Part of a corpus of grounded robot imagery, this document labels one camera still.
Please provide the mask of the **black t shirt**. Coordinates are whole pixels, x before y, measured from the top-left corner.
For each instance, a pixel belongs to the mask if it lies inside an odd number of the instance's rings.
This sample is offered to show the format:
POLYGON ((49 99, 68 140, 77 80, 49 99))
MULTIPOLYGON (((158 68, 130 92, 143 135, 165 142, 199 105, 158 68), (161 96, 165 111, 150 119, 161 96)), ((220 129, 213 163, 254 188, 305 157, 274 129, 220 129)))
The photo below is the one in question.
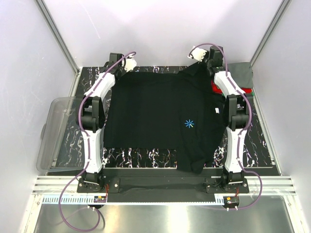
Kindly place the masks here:
POLYGON ((177 168, 199 174, 223 138, 224 101, 201 63, 178 73, 129 72, 112 87, 104 146, 176 150, 177 168))

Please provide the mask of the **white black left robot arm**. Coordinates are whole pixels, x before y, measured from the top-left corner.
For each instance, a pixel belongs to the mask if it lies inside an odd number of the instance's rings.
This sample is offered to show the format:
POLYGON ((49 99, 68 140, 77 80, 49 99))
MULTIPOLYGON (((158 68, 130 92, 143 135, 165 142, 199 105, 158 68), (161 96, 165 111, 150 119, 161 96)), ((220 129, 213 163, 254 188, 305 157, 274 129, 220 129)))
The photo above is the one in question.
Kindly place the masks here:
POLYGON ((125 72, 126 56, 111 53, 93 86, 84 93, 77 108, 77 124, 84 143, 85 164, 80 174, 81 186, 104 188, 101 162, 101 135, 105 122, 104 98, 114 86, 115 78, 125 72))

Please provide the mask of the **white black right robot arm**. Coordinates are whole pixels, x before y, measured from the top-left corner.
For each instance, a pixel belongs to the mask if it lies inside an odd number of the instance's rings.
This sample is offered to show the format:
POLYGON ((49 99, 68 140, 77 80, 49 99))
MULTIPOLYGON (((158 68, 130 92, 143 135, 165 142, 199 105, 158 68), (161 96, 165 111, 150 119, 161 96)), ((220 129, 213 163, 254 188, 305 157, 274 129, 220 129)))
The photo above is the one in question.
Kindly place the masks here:
POLYGON ((209 51, 203 52, 200 61, 206 64, 213 82, 225 97, 223 117, 228 143, 220 187, 225 191, 232 191, 243 185, 244 181, 242 154, 247 128, 252 118, 252 97, 232 78, 222 47, 210 44, 209 51))

